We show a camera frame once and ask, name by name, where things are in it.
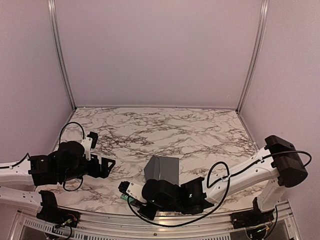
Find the dark grey envelope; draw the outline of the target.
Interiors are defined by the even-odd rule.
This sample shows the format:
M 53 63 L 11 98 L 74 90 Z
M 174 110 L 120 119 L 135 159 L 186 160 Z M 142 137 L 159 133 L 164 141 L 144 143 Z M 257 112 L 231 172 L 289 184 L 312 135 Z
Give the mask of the dark grey envelope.
M 153 155 L 143 169 L 145 180 L 166 180 L 179 184 L 180 159 L 177 157 Z

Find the green white glue stick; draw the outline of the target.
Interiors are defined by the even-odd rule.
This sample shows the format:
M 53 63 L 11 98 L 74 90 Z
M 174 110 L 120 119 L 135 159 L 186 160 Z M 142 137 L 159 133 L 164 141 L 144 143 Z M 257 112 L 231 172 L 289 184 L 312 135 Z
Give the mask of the green white glue stick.
M 134 203 L 136 201 L 133 197 L 126 195 L 124 193 L 121 194 L 120 198 L 124 201 L 129 201 L 129 203 L 132 203 L 132 202 Z

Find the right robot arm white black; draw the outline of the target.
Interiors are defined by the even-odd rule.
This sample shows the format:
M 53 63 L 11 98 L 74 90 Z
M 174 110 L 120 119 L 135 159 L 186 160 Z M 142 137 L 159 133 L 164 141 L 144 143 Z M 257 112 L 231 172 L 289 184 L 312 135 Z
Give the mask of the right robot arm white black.
M 286 188 L 302 183 L 308 176 L 305 164 L 295 146 L 276 135 L 265 138 L 265 147 L 246 161 L 233 167 L 226 167 L 226 173 L 198 177 L 177 185 L 166 180 L 149 179 L 142 187 L 141 195 L 146 201 L 138 213 L 154 220 L 157 212 L 176 212 L 196 215 L 205 209 L 219 208 L 229 195 L 252 185 L 267 181 L 262 193 L 253 200 L 253 209 L 247 219 L 258 224 L 267 214 L 272 213 L 276 202 Z

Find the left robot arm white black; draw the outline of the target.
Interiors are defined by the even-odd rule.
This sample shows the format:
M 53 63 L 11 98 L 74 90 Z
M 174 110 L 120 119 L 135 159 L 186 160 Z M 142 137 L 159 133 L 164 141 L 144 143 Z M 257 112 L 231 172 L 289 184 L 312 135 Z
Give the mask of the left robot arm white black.
M 91 149 L 96 144 L 92 138 L 82 142 L 67 141 L 59 144 L 58 149 L 48 155 L 25 157 L 15 163 L 0 166 L 0 185 L 3 187 L 62 185 L 73 179 L 84 180 L 84 176 L 105 179 L 116 165 L 115 160 L 96 154 Z M 75 228 L 80 214 L 77 211 L 58 207 L 55 194 L 41 190 L 37 193 L 4 189 L 0 192 L 2 202 L 16 203 L 25 209 L 34 209 L 36 217 L 57 226 Z

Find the front aluminium rail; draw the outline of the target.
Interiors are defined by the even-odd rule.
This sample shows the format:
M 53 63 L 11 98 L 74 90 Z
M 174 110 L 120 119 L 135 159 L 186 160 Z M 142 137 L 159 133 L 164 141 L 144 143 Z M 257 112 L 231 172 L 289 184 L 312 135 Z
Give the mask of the front aluminium rail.
M 158 216 L 154 224 L 135 215 L 79 210 L 77 226 L 55 228 L 36 218 L 35 213 L 18 210 L 9 240 L 299 240 L 301 239 L 287 201 L 277 204 L 273 220 L 255 226 L 235 228 L 235 211 L 213 213 L 197 222 L 193 216 Z

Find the left aluminium frame post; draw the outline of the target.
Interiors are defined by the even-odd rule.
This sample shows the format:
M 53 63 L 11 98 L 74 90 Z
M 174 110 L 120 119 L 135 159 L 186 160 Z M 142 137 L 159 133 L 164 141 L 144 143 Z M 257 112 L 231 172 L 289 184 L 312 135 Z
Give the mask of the left aluminium frame post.
M 57 55 L 57 61 L 59 64 L 59 69 L 62 76 L 63 85 L 65 88 L 66 96 L 68 98 L 69 105 L 73 112 L 76 111 L 77 106 L 75 102 L 74 95 L 72 93 L 72 88 L 67 72 L 67 67 L 64 60 L 63 55 L 63 48 L 61 44 L 61 38 L 59 33 L 59 24 L 58 24 L 58 16 L 57 16 L 57 10 L 56 10 L 56 1 L 55 0 L 48 0 L 48 11 L 49 11 L 49 18 L 50 18 L 50 24 L 52 28 L 52 34 L 53 34 L 53 41 L 55 46 L 55 51 Z

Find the aluminium frame post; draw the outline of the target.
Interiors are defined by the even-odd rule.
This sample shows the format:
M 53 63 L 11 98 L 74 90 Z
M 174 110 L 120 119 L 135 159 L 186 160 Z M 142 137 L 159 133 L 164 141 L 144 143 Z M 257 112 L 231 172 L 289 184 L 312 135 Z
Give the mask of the aluminium frame post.
M 254 46 L 248 66 L 248 70 L 246 73 L 244 85 L 241 91 L 241 95 L 237 104 L 236 112 L 238 115 L 241 114 L 245 101 L 247 99 L 251 83 L 253 81 L 254 72 L 256 69 L 259 53 L 261 51 L 261 47 L 263 44 L 264 34 L 266 30 L 266 24 L 267 24 L 267 17 L 268 17 L 268 10 L 269 10 L 269 0 L 262 0 L 261 1 L 261 7 L 260 7 L 260 13 L 259 13 L 259 20 L 257 25 L 257 31 L 256 36 L 254 40 Z
M 49 11 L 49 18 L 50 18 L 50 24 L 52 28 L 52 34 L 53 34 L 53 41 L 55 46 L 55 51 L 57 55 L 57 61 L 59 64 L 59 69 L 62 76 L 63 85 L 65 88 L 66 96 L 68 98 L 69 105 L 73 112 L 76 111 L 77 106 L 75 102 L 74 95 L 72 93 L 72 88 L 67 72 L 67 67 L 64 60 L 63 55 L 63 48 L 61 44 L 61 38 L 59 33 L 59 24 L 58 24 L 58 16 L 57 16 L 57 10 L 56 10 L 56 1 L 55 0 L 48 0 L 48 11 Z

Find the right aluminium frame post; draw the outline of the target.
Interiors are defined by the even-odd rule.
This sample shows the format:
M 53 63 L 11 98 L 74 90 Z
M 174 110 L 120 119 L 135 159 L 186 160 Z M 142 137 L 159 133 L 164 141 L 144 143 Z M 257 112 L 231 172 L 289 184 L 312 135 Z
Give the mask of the right aluminium frame post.
M 259 20 L 257 25 L 257 31 L 256 36 L 254 40 L 254 46 L 248 66 L 248 70 L 246 73 L 244 85 L 241 91 L 241 95 L 237 104 L 236 112 L 238 115 L 241 114 L 245 101 L 247 99 L 251 83 L 253 81 L 254 72 L 256 69 L 259 53 L 261 51 L 261 47 L 263 44 L 264 34 L 266 30 L 266 24 L 267 24 L 267 17 L 268 17 L 268 10 L 269 10 L 269 0 L 262 0 L 261 1 L 261 7 L 260 7 L 260 13 L 259 13 Z

